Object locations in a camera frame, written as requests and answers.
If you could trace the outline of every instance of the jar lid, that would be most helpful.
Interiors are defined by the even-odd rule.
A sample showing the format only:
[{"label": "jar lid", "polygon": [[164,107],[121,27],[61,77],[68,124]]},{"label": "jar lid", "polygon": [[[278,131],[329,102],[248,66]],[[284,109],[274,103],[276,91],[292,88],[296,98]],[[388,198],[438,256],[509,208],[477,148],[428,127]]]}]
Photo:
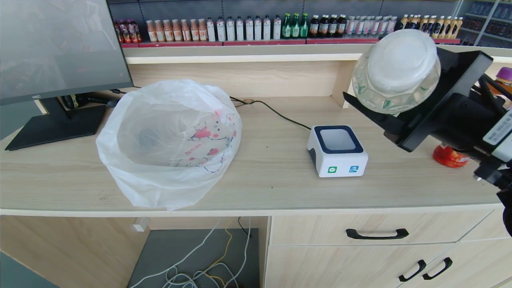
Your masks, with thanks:
[{"label": "jar lid", "polygon": [[512,81],[512,68],[510,68],[510,67],[501,68],[500,71],[498,72],[498,74],[496,74],[496,78]]},{"label": "jar lid", "polygon": [[416,29],[398,30],[373,47],[368,78],[380,92],[407,91],[431,72],[436,59],[436,44],[430,36]]}]

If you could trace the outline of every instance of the white plastic bag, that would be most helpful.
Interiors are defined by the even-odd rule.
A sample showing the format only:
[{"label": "white plastic bag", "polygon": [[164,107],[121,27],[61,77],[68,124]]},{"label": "white plastic bag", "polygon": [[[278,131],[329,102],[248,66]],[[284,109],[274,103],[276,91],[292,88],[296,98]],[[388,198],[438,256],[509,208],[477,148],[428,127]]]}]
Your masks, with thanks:
[{"label": "white plastic bag", "polygon": [[96,145],[134,206],[174,210],[197,203],[220,180],[241,131],[222,89],[166,80],[125,94]]}]

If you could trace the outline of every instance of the green bottle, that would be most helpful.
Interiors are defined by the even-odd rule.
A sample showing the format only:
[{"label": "green bottle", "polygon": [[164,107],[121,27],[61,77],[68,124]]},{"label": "green bottle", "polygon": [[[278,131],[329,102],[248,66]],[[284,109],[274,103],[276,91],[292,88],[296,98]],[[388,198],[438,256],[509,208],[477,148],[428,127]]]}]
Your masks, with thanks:
[{"label": "green bottle", "polygon": [[288,39],[291,36],[290,13],[285,13],[285,22],[283,24],[281,34],[284,39]]},{"label": "green bottle", "polygon": [[291,37],[292,38],[298,38],[298,35],[301,31],[300,26],[298,25],[298,13],[295,13],[293,15],[293,24],[291,25]]},{"label": "green bottle", "polygon": [[300,38],[308,37],[308,14],[307,13],[302,14],[301,32],[299,34],[299,37]]}]

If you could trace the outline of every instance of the drawer handle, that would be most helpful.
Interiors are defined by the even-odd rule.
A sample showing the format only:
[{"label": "drawer handle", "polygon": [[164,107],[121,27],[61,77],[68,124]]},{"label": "drawer handle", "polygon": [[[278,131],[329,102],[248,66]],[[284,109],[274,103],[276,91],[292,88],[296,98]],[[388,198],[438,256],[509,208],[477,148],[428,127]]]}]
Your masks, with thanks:
[{"label": "drawer handle", "polygon": [[400,280],[400,282],[407,282],[407,281],[413,279],[414,276],[418,275],[421,271],[423,271],[426,268],[426,263],[423,260],[419,260],[418,265],[419,265],[419,269],[413,275],[411,275],[409,278],[406,278],[403,275],[400,275],[398,277],[398,280]]},{"label": "drawer handle", "polygon": [[386,237],[371,237],[371,236],[361,236],[355,229],[347,229],[347,236],[352,239],[364,239],[364,240],[392,240],[392,239],[402,239],[406,238],[409,235],[409,232],[405,228],[400,228],[396,230],[396,236],[386,236]]},{"label": "drawer handle", "polygon": [[443,273],[448,268],[450,268],[450,266],[452,266],[452,264],[453,264],[453,261],[449,257],[446,257],[444,259],[444,268],[443,268],[443,270],[439,271],[434,276],[429,276],[427,273],[425,273],[425,274],[423,274],[423,279],[425,279],[425,280],[432,280],[432,279],[436,278],[437,276],[441,275],[441,273]]}]

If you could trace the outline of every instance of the monitor stand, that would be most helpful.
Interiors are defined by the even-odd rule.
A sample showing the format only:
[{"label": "monitor stand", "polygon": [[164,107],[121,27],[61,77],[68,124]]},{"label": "monitor stand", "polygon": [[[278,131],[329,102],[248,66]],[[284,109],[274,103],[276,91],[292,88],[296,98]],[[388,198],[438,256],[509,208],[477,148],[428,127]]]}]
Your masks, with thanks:
[{"label": "monitor stand", "polygon": [[57,97],[40,101],[48,114],[32,117],[5,150],[94,135],[106,110],[105,105],[100,105],[66,111]]}]

